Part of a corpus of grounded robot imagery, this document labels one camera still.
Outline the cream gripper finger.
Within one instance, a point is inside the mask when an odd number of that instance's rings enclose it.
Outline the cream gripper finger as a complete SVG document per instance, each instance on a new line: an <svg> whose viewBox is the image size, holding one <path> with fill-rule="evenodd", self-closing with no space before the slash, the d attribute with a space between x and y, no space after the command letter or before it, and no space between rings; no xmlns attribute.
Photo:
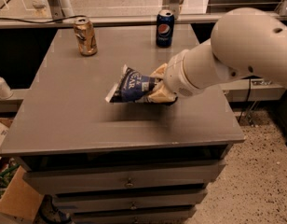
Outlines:
<svg viewBox="0 0 287 224"><path fill-rule="evenodd" d="M160 81L147 95L150 103L164 104L176 101L177 96L169 91L163 81Z"/></svg>
<svg viewBox="0 0 287 224"><path fill-rule="evenodd" d="M155 78L159 78L159 79L164 78L164 74L165 74L165 71L167 69L167 66L168 65L166 63L162 64L155 71L152 72L150 77L155 77Z"/></svg>

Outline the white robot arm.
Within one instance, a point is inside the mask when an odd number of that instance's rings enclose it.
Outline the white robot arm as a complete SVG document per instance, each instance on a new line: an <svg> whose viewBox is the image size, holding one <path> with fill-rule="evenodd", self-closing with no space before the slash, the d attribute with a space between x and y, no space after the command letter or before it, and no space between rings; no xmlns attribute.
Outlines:
<svg viewBox="0 0 287 224"><path fill-rule="evenodd" d="M215 23L210 39L174 55L152 76L160 82L147 100L156 104L249 76L287 90L287 26L255 8L234 9Z"/></svg>

